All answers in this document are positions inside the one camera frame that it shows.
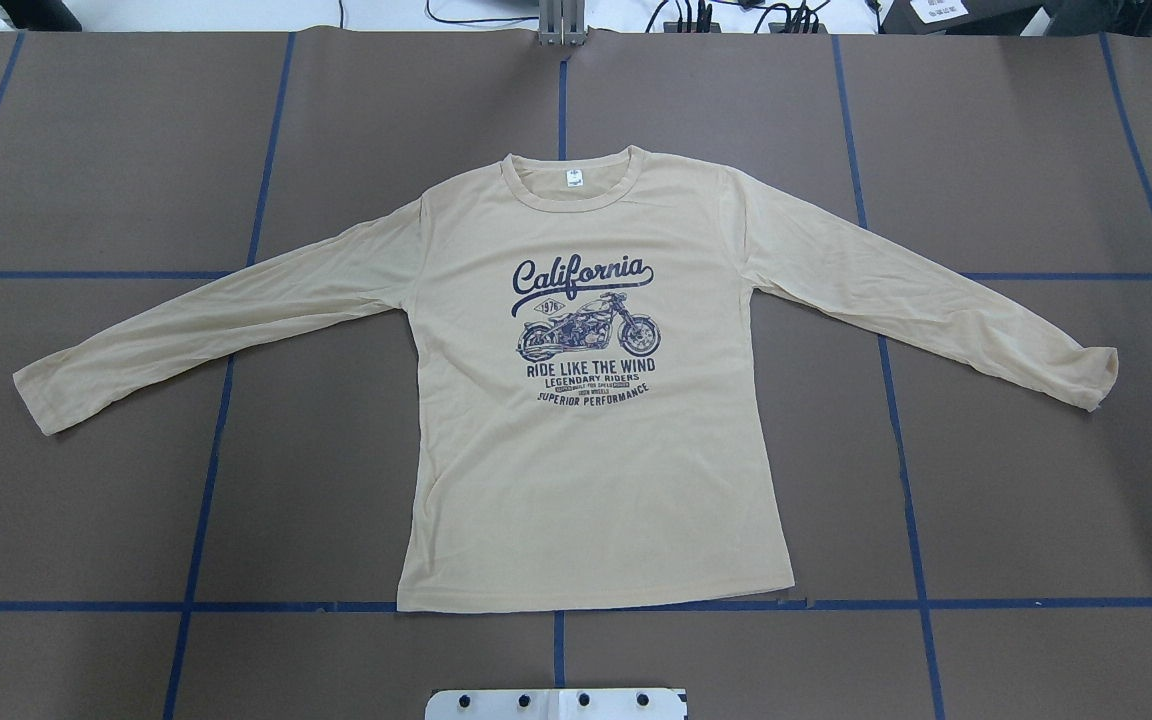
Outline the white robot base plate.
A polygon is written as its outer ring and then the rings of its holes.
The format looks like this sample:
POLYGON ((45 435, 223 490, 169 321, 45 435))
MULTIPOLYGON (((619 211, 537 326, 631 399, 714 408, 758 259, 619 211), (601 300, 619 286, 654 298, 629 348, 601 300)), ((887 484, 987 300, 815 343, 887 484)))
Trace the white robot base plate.
POLYGON ((684 689, 456 689, 429 698, 425 719, 687 719, 684 689))

